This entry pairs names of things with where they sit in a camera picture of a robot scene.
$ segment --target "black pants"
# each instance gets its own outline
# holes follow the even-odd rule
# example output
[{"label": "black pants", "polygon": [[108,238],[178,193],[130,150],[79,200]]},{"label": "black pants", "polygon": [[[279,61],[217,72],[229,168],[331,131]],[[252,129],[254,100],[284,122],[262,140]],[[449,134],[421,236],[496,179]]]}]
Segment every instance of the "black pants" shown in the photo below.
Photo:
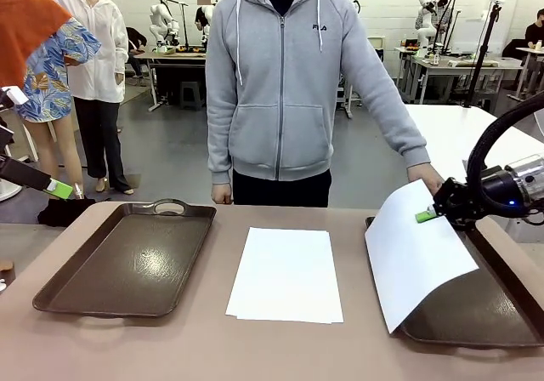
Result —
[{"label": "black pants", "polygon": [[119,104],[78,98],[74,98],[74,102],[87,157],[88,175],[103,179],[109,171],[111,187],[121,192],[130,190],[122,169],[121,142],[117,135]]},{"label": "black pants", "polygon": [[299,181],[254,179],[234,171],[232,188],[236,205],[326,208],[331,183],[331,171]]},{"label": "black pants", "polygon": [[134,58],[134,54],[132,54],[130,52],[128,53],[128,61],[127,62],[131,65],[131,67],[136,72],[136,76],[137,77],[142,77],[142,67],[139,64],[139,60]]}]

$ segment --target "white coat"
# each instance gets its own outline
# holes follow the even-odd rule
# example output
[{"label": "white coat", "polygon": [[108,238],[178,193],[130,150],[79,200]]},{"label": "white coat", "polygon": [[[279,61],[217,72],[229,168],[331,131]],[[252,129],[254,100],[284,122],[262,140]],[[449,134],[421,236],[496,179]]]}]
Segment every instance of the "white coat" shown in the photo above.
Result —
[{"label": "white coat", "polygon": [[115,74],[125,73],[128,60],[127,27],[121,11],[111,0],[99,0],[93,7],[86,0],[55,0],[102,43],[96,56],[79,66],[68,67],[72,96],[84,100],[121,103],[125,82],[117,85]]}]

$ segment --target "stack of paper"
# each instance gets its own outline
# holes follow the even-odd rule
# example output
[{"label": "stack of paper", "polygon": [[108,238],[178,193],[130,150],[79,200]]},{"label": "stack of paper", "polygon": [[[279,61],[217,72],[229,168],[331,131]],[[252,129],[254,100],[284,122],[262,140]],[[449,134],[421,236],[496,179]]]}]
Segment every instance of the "stack of paper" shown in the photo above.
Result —
[{"label": "stack of paper", "polygon": [[433,198],[420,180],[383,204],[365,234],[372,274],[392,333],[435,289],[478,269],[445,217],[418,224]]},{"label": "stack of paper", "polygon": [[251,228],[226,314],[240,320],[342,323],[328,232]]}]

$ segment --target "white robot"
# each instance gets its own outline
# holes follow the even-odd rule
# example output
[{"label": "white robot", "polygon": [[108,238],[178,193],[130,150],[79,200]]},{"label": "white robot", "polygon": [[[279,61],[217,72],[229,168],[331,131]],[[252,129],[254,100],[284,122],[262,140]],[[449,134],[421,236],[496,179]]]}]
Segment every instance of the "white robot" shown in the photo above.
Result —
[{"label": "white robot", "polygon": [[167,0],[151,6],[150,31],[156,38],[157,52],[165,53],[169,46],[179,45],[179,23],[172,17]]},{"label": "white robot", "polygon": [[208,22],[207,26],[202,28],[202,30],[203,30],[203,33],[202,33],[202,45],[204,47],[206,47],[207,46],[207,39],[210,37],[210,28],[211,28],[210,25],[212,24],[213,10],[215,9],[215,4],[214,5],[204,5],[201,8],[202,8],[202,12],[206,16],[206,20]]},{"label": "white robot", "polygon": [[433,25],[433,14],[437,14],[438,0],[419,0],[422,5],[420,13],[423,15],[423,26],[417,30],[419,49],[422,54],[427,53],[430,38],[436,37],[437,31]]}]

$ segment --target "hoodie zipper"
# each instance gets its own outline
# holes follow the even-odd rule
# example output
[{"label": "hoodie zipper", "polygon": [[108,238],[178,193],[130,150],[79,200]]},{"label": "hoodie zipper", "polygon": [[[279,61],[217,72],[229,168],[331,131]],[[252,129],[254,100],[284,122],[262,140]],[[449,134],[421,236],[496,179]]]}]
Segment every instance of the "hoodie zipper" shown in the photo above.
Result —
[{"label": "hoodie zipper", "polygon": [[280,164],[281,164],[281,148],[283,146],[283,87],[284,87],[284,71],[285,71],[285,38],[286,38],[286,17],[280,17],[281,28],[281,70],[280,70],[280,141],[278,143],[278,157],[275,165],[275,179],[280,180]]}]

